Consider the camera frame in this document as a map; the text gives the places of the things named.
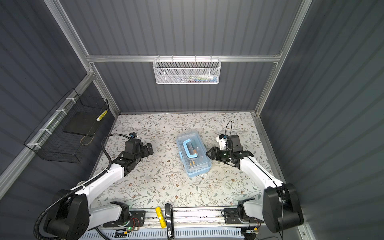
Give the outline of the blue plastic tool box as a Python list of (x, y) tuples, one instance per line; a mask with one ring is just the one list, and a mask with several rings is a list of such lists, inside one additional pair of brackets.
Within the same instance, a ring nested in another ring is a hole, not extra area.
[(179, 155), (189, 178), (210, 171), (212, 160), (206, 156), (206, 148), (197, 131), (189, 131), (177, 135), (176, 143)]

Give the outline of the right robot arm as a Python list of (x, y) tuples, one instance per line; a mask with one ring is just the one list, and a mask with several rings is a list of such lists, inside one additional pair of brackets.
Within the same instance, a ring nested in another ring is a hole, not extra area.
[(304, 223), (304, 215), (296, 187), (284, 183), (260, 165), (250, 151), (245, 151), (237, 135), (221, 134), (217, 137), (219, 147), (206, 152), (211, 160), (236, 167), (262, 191), (261, 199), (247, 199), (238, 205), (240, 218), (256, 218), (263, 221), (272, 233)]

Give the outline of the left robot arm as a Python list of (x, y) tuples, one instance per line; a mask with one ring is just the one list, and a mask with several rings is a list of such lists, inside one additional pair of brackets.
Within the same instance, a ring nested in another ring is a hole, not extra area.
[(91, 203), (115, 182), (127, 176), (143, 159), (153, 155), (152, 144), (144, 144), (136, 133), (124, 136), (125, 149), (115, 158), (102, 146), (108, 159), (107, 167), (91, 179), (70, 190), (60, 190), (52, 203), (38, 216), (33, 234), (38, 240), (47, 239), (40, 232), (41, 225), (50, 240), (78, 240), (89, 230), (99, 231), (105, 223), (119, 227), (135, 224), (127, 204), (112, 201), (103, 207), (90, 209)]

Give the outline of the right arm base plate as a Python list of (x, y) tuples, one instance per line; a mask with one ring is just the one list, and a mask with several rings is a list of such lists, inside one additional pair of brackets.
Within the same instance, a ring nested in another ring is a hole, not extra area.
[(224, 208), (221, 211), (222, 217), (224, 217), (225, 224), (236, 225), (236, 224), (263, 224), (264, 221), (257, 218), (241, 217), (237, 209)]

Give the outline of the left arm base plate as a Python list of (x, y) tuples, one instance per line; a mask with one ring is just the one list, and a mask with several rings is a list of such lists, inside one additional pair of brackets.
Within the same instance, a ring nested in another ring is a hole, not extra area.
[(144, 225), (146, 211), (130, 211), (128, 217), (122, 217), (114, 222), (103, 224), (104, 228), (142, 227)]

